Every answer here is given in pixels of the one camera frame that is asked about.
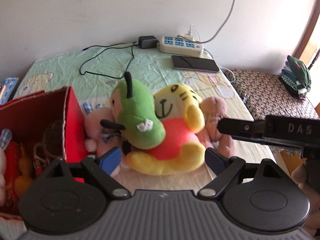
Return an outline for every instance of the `smartphone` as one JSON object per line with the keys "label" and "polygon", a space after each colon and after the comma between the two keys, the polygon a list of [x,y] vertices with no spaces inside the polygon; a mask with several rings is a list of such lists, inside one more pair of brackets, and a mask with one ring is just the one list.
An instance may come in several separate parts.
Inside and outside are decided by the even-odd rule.
{"label": "smartphone", "polygon": [[219,72],[219,68],[215,61],[207,58],[172,55],[172,67],[174,69],[197,70],[215,73]]}

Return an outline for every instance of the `yellow plush toy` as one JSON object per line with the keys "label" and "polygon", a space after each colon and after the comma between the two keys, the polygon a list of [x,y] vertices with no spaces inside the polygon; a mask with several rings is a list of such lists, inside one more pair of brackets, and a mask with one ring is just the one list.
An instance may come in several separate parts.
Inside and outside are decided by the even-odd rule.
{"label": "yellow plush toy", "polygon": [[201,98],[188,85],[177,83],[154,95],[156,115],[166,136],[157,147],[133,151],[127,163],[134,170],[149,175],[168,175],[193,171],[204,163],[205,147],[195,135],[204,128]]}

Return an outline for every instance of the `red box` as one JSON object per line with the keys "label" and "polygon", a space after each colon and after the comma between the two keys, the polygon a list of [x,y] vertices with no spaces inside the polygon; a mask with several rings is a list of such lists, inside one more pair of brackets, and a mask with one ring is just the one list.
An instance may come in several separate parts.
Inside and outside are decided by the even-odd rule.
{"label": "red box", "polygon": [[[41,91],[0,106],[0,130],[11,130],[12,141],[22,143],[31,159],[33,146],[42,142],[44,131],[56,120],[62,120],[64,159],[67,163],[81,161],[87,156],[84,146],[84,116],[72,87],[63,87],[47,93]],[[19,172],[17,165],[14,166],[16,171],[12,170],[12,160],[9,158],[6,175],[8,172]],[[0,213],[2,217],[19,215],[13,205],[0,207]]]}

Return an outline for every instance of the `pile of clothes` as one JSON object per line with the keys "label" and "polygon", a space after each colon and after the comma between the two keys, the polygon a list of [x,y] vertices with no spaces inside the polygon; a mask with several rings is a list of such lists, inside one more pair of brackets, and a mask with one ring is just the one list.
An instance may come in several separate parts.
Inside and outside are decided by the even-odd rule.
{"label": "pile of clothes", "polygon": [[310,73],[306,65],[295,57],[287,56],[279,80],[295,98],[305,100],[311,90]]}

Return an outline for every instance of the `white plug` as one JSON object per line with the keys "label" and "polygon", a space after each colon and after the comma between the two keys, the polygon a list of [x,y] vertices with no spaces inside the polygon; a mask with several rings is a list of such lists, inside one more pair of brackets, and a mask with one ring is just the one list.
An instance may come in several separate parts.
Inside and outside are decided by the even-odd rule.
{"label": "white plug", "polygon": [[195,40],[195,38],[194,38],[193,35],[192,35],[192,31],[188,31],[188,33],[186,33],[186,34],[184,35],[184,37],[187,38],[187,39],[189,39],[189,40],[191,40],[191,41],[194,41],[194,40]]}

